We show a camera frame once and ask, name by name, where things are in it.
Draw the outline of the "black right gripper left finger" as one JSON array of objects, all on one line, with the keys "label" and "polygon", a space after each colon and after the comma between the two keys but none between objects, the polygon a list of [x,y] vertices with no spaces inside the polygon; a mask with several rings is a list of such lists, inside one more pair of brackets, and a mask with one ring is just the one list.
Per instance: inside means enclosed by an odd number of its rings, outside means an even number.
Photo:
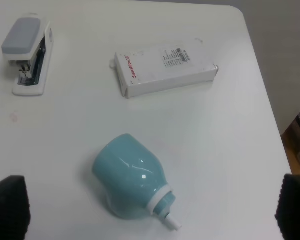
[{"label": "black right gripper left finger", "polygon": [[11,175],[0,181],[0,240],[24,240],[30,222],[25,177]]}]

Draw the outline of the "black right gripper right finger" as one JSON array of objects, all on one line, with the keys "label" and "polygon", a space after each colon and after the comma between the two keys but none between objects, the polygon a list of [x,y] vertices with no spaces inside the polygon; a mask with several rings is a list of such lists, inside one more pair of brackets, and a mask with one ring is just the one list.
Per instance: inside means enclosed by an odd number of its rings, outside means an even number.
[{"label": "black right gripper right finger", "polygon": [[284,176],[275,219],[285,240],[300,240],[300,175]]}]

